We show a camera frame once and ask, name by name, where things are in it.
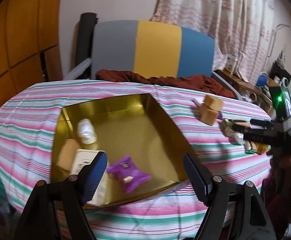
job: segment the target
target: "striped tablecloth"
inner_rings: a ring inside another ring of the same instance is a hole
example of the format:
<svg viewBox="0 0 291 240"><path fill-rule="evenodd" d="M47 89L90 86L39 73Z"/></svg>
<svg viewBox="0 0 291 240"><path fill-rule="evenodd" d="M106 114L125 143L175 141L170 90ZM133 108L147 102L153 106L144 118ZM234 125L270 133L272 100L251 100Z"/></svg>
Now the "striped tablecloth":
<svg viewBox="0 0 291 240"><path fill-rule="evenodd" d="M92 99L150 93L172 118L200 160L228 182L249 179L260 188L269 173L265 155L246 155L243 146L225 137L218 123L200 122L192 99L205 93L193 90L91 80L40 83L19 93L0 108L0 179L9 202L22 212L35 183L49 182L53 137L62 107ZM220 97L223 117L269 119L258 106ZM99 239L181 239L193 237L206 207L191 185L167 196L86 212ZM59 212L63 233L69 236Z"/></svg>

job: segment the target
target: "white plastic-wrapped item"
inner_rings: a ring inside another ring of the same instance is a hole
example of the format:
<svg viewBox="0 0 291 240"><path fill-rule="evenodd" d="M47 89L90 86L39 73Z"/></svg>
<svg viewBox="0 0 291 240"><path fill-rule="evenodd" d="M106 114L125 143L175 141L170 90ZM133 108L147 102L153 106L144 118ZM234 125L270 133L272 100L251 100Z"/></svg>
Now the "white plastic-wrapped item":
<svg viewBox="0 0 291 240"><path fill-rule="evenodd" d="M78 123L78 136L83 144L96 142L97 135L89 119L83 119Z"/></svg>

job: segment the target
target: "red blanket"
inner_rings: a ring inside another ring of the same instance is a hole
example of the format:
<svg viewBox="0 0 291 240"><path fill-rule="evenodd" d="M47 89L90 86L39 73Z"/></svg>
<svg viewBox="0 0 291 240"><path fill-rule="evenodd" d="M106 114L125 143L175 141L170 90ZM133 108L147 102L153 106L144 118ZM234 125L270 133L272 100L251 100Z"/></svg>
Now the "red blanket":
<svg viewBox="0 0 291 240"><path fill-rule="evenodd" d="M101 69L96 73L96 79L111 82L134 82L149 85L185 88L212 93L227 98L234 98L232 91L224 88L214 78L210 78L205 75L194 75L188 78L151 77L146 79L143 76L140 76L139 74L133 73L131 71Z"/></svg>

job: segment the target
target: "purple snack package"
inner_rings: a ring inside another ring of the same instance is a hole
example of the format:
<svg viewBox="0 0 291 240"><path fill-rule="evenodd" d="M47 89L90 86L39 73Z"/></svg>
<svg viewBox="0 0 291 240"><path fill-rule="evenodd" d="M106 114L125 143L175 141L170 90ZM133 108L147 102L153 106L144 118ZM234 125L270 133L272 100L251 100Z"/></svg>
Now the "purple snack package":
<svg viewBox="0 0 291 240"><path fill-rule="evenodd" d="M133 191L137 186L151 178L149 174L140 171L131 160L130 156L107 167L106 172L113 174L121 181L127 193Z"/></svg>

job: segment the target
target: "silver bolt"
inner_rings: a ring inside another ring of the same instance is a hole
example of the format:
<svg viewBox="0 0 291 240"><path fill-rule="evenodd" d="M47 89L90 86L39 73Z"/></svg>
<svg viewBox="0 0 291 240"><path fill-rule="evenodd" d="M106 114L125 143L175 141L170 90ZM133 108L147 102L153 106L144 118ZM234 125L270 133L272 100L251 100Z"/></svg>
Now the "silver bolt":
<svg viewBox="0 0 291 240"><path fill-rule="evenodd" d="M70 181L76 181L77 178L78 178L77 175L71 175L71 176L69 177L69 180L70 180Z"/></svg>
<svg viewBox="0 0 291 240"><path fill-rule="evenodd" d="M246 184L247 184L248 187L253 187L254 186L253 182L250 181L250 180L247 180Z"/></svg>
<svg viewBox="0 0 291 240"><path fill-rule="evenodd" d="M45 181L44 181L43 179L41 179L41 180L39 180L39 181L37 182L37 186L38 186L38 187L43 186L44 183L45 183Z"/></svg>
<svg viewBox="0 0 291 240"><path fill-rule="evenodd" d="M221 182L222 178L220 176L214 176L213 180L216 182Z"/></svg>

